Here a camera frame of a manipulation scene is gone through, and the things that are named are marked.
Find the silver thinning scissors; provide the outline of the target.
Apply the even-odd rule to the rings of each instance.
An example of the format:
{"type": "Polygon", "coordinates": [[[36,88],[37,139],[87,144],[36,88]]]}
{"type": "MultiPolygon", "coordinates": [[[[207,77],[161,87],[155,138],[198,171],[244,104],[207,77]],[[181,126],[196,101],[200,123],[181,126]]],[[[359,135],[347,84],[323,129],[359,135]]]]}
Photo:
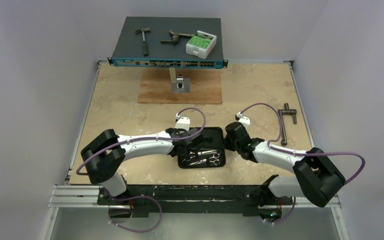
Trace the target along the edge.
{"type": "Polygon", "coordinates": [[[200,156],[207,156],[207,155],[210,155],[211,159],[218,159],[221,154],[217,150],[204,150],[204,151],[198,151],[198,152],[190,151],[188,154],[185,155],[182,162],[189,162],[192,158],[197,158],[200,156]]]}

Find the black zippered tool case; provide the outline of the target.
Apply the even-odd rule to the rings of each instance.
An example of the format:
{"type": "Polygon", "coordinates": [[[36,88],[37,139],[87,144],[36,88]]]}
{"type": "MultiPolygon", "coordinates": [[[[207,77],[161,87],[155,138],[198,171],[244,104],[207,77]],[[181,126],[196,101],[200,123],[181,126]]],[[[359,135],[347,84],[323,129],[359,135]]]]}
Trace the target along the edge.
{"type": "Polygon", "coordinates": [[[210,158],[210,155],[203,155],[199,157],[192,158],[190,161],[182,161],[186,154],[189,152],[180,155],[177,157],[178,167],[181,169],[199,169],[199,168],[221,168],[226,164],[226,156],[225,149],[223,147],[224,143],[224,135],[223,130],[220,127],[205,127],[201,132],[204,136],[204,144],[201,147],[193,148],[189,152],[201,152],[201,151],[209,151],[209,150],[217,150],[220,153],[220,165],[215,166],[212,163],[203,163],[199,165],[189,166],[190,163],[197,162],[203,159],[215,160],[214,158],[210,158]]]}

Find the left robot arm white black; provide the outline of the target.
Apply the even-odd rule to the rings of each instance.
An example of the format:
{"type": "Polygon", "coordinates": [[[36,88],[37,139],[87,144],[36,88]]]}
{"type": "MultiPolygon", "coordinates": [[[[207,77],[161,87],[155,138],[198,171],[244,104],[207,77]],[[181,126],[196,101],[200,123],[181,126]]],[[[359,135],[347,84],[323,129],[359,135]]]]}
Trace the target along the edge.
{"type": "Polygon", "coordinates": [[[124,177],[117,173],[121,163],[150,155],[181,156],[203,143],[203,128],[168,128],[164,131],[141,136],[117,135],[113,129],[102,132],[81,152],[82,164],[77,175],[88,176],[93,185],[104,187],[112,201],[126,203],[129,191],[124,177]]]}

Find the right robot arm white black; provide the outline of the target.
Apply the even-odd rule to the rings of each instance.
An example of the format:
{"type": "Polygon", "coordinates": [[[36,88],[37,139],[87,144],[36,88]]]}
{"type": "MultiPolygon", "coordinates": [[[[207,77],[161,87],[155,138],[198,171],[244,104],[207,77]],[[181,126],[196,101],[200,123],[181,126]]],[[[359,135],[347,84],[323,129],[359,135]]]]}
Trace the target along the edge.
{"type": "Polygon", "coordinates": [[[343,174],[317,147],[305,151],[268,144],[262,138],[251,138],[240,122],[228,124],[225,130],[227,150],[237,152],[247,161],[272,165],[294,174],[294,177],[275,176],[261,189],[260,196],[268,204],[280,197],[305,197],[322,208],[346,184],[343,174]]]}

